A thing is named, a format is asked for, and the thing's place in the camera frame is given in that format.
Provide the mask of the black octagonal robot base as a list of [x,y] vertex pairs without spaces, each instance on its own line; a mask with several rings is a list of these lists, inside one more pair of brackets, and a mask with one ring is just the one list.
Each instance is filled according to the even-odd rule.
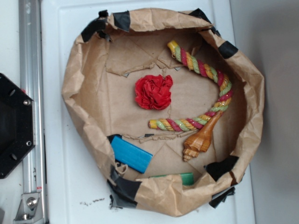
[[7,178],[34,146],[33,100],[1,73],[0,178]]

